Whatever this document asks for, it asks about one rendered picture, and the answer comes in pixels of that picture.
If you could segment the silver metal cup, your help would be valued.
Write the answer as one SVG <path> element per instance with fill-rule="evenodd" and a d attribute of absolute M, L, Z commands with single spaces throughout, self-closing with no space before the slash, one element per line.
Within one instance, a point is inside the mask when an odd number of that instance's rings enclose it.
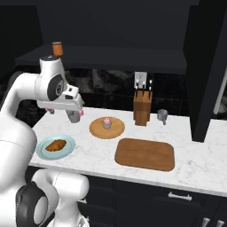
<path fill-rule="evenodd" d="M 160 109 L 157 113 L 157 119 L 161 121 L 163 124 L 166 124 L 167 118 L 168 118 L 168 111 L 165 109 Z"/>

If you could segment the round wooden board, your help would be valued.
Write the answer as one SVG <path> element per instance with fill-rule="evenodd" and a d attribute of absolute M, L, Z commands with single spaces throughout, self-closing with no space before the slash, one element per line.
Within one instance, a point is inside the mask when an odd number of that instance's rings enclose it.
<path fill-rule="evenodd" d="M 110 139 L 120 136 L 125 130 L 124 122 L 116 117 L 109 116 L 111 121 L 110 128 L 105 129 L 103 120 L 105 117 L 100 117 L 90 124 L 90 133 L 98 138 Z"/>

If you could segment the brown croissant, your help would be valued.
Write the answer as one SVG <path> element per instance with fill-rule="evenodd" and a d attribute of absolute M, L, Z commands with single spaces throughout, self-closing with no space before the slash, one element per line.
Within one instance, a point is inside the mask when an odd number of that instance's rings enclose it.
<path fill-rule="evenodd" d="M 58 139 L 54 140 L 51 144 L 46 147 L 48 152 L 56 152 L 62 150 L 67 144 L 66 140 Z"/>

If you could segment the wooden knife block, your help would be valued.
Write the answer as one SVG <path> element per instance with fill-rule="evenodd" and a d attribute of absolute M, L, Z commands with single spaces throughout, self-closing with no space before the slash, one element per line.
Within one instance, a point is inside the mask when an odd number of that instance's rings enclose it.
<path fill-rule="evenodd" d="M 150 121 L 153 94 L 149 91 L 135 93 L 133 100 L 133 119 L 137 126 L 145 126 Z"/>

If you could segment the white wall socket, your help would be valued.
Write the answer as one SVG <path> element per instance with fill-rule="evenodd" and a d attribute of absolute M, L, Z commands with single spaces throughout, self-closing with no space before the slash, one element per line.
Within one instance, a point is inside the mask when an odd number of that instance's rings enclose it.
<path fill-rule="evenodd" d="M 147 77 L 147 72 L 135 72 L 135 86 L 136 86 L 137 80 L 139 80 L 139 83 L 138 83 L 139 89 L 142 89 L 143 82 L 145 82 L 145 86 L 146 86 L 146 77 Z"/>

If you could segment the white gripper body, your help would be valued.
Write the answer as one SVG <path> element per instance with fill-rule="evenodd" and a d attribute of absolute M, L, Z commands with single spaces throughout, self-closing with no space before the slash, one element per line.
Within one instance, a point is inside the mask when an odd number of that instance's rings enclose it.
<path fill-rule="evenodd" d="M 54 101 L 38 101 L 37 104 L 40 108 L 80 111 L 83 101 L 80 94 L 77 94 L 75 98 L 69 95 L 61 95 Z"/>

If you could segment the orange jam jar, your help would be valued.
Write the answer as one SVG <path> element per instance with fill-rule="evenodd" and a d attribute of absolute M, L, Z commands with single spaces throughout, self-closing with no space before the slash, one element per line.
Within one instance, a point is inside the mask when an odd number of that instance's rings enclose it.
<path fill-rule="evenodd" d="M 55 56 L 62 56 L 64 54 L 62 42 L 53 42 L 52 49 Z"/>

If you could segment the light blue plate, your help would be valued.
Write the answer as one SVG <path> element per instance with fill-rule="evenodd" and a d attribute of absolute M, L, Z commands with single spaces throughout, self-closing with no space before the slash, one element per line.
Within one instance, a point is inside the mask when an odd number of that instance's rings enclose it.
<path fill-rule="evenodd" d="M 47 147 L 56 140 L 64 140 L 66 144 L 62 149 L 54 151 L 49 150 Z M 43 160 L 59 160 L 67 157 L 75 148 L 75 141 L 68 135 L 53 135 L 46 137 L 38 143 L 36 147 L 36 154 Z"/>

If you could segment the dark cabinet door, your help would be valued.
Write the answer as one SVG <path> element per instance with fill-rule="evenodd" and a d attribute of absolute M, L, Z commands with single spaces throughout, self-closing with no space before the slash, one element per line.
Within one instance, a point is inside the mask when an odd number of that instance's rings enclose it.
<path fill-rule="evenodd" d="M 227 69 L 227 0 L 190 7 L 184 56 L 192 141 L 204 142 Z"/>

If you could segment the dark drawer front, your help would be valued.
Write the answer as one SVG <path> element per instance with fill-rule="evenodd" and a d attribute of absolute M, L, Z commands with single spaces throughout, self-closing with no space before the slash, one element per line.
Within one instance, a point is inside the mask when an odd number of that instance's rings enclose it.
<path fill-rule="evenodd" d="M 115 183 L 116 191 L 119 195 L 125 197 L 131 197 L 138 200 L 147 201 L 165 201 L 165 202 L 175 202 L 176 204 L 195 206 L 198 208 L 204 208 L 208 211 L 213 211 L 218 208 L 222 198 L 219 196 L 208 195 L 205 193 L 198 192 L 188 192 L 177 189 L 170 189 L 166 187 L 131 183 L 117 180 Z M 188 194 L 192 196 L 192 201 L 171 199 L 168 194 L 173 192 L 174 194 L 187 196 Z"/>
<path fill-rule="evenodd" d="M 88 179 L 92 189 L 103 190 L 107 192 L 115 191 L 115 181 L 113 179 L 97 176 L 88 176 Z"/>

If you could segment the pink cupcake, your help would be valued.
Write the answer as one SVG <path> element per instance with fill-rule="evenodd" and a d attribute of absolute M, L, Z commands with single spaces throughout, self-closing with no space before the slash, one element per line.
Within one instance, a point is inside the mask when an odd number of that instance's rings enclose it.
<path fill-rule="evenodd" d="M 102 121 L 102 125 L 104 129 L 110 129 L 112 127 L 112 121 L 109 117 L 106 117 L 103 121 Z"/>

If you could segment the rectangular wooden cutting board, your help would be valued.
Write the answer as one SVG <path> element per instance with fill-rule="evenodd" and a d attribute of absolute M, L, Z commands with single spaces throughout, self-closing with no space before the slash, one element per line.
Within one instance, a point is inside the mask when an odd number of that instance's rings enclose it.
<path fill-rule="evenodd" d="M 171 171 L 175 167 L 174 147 L 168 143 L 123 138 L 119 141 L 115 161 L 122 166 Z"/>

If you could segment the dark open wall cabinet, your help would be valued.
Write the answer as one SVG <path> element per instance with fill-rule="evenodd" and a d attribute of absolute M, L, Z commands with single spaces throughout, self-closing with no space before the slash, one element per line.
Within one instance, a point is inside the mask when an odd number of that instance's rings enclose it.
<path fill-rule="evenodd" d="M 61 41 L 66 67 L 183 74 L 190 8 L 200 0 L 37 0 L 43 42 L 16 58 L 36 65 Z"/>

